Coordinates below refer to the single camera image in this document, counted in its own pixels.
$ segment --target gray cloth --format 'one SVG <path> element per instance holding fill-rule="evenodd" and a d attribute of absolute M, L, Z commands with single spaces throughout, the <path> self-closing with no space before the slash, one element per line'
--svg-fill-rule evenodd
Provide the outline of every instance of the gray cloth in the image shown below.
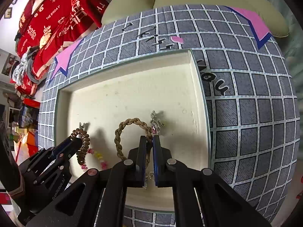
<path fill-rule="evenodd" d="M 39 51 L 39 46 L 32 47 L 32 48 L 29 49 L 29 52 L 28 52 L 27 57 L 26 57 L 26 60 L 27 60 L 27 72 L 26 72 L 27 76 L 32 82 L 34 82 L 36 84 L 40 84 L 43 81 L 43 79 L 36 79 L 35 76 L 33 75 L 32 71 L 31 71 L 32 66 L 33 66 L 33 62 L 34 62 L 33 58 L 36 56 L 38 51 Z"/>

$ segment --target wall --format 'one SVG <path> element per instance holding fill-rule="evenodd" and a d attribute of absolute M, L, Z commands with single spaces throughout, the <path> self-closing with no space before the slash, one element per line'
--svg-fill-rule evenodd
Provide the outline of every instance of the wall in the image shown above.
<path fill-rule="evenodd" d="M 15 36 L 19 29 L 19 19 L 28 0 L 18 0 L 12 7 L 12 17 L 10 19 L 0 20 L 0 49 L 11 54 L 17 55 L 15 52 Z"/>
<path fill-rule="evenodd" d="M 10 77 L 2 74 L 1 72 L 2 72 L 3 66 L 4 66 L 4 64 L 6 62 L 6 59 L 7 59 L 8 55 L 9 55 L 8 52 L 3 51 L 0 48 L 0 81 L 5 82 L 5 83 L 9 83 Z"/>

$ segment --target white wall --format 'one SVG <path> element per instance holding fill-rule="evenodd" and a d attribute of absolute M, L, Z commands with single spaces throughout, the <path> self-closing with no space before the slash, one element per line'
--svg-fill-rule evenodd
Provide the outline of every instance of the white wall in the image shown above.
<path fill-rule="evenodd" d="M 28 0 L 18 0 L 12 7 L 12 17 L 10 19 L 0 20 L 0 49 L 11 54 L 17 55 L 15 52 L 15 36 L 19 29 L 19 19 L 27 4 Z"/>

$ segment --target brown braided rope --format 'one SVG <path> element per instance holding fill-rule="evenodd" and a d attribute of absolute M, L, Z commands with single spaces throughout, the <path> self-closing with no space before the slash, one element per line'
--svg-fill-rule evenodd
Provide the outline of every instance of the brown braided rope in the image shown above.
<path fill-rule="evenodd" d="M 81 140 L 82 140 L 82 147 L 80 150 L 77 151 L 76 155 L 77 155 L 77 159 L 78 159 L 78 164 L 79 165 L 83 165 L 85 163 L 85 155 L 88 151 L 89 145 L 90 145 L 90 138 L 89 138 L 89 134 L 87 134 L 86 131 L 84 131 L 83 129 L 75 129 L 73 130 L 72 134 L 71 134 L 71 140 L 75 139 L 77 137 L 77 135 L 81 135 Z"/>
<path fill-rule="evenodd" d="M 117 156 L 121 159 L 121 160 L 126 160 L 127 158 L 124 156 L 124 154 L 122 153 L 122 145 L 120 144 L 121 142 L 121 133 L 122 130 L 125 128 L 125 126 L 127 125 L 131 125 L 131 124 L 135 124 L 135 125 L 139 125 L 142 129 L 145 130 L 145 134 L 146 134 L 146 138 L 147 138 L 147 155 L 146 155 L 146 167 L 149 164 L 150 161 L 150 152 L 152 149 L 152 129 L 151 127 L 149 127 L 145 122 L 141 121 L 138 118 L 133 118 L 133 119 L 127 119 L 124 122 L 121 122 L 119 124 L 119 128 L 115 130 L 115 139 L 114 142 L 116 144 L 116 149 L 117 149 Z"/>

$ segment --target braided rope bracelet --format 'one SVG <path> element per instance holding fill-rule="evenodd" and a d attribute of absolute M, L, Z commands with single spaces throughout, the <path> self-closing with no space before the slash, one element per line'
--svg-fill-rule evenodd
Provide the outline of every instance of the braided rope bracelet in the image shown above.
<path fill-rule="evenodd" d="M 121 136 L 122 130 L 127 125 L 131 125 L 131 124 L 139 125 L 145 131 L 146 139 L 147 139 L 147 154 L 146 154 L 145 166 L 147 168 L 147 166 L 150 162 L 150 153 L 151 153 L 151 149 L 152 149 L 152 128 L 149 127 L 145 122 L 141 121 L 139 118 L 127 119 L 124 122 L 121 122 L 119 124 L 119 128 L 115 130 L 116 137 L 114 139 L 114 142 L 116 144 L 117 156 L 121 160 L 126 160 L 127 159 L 124 156 L 124 154 L 122 153 L 122 145 L 120 144 L 120 142 L 121 142 L 120 136 Z"/>

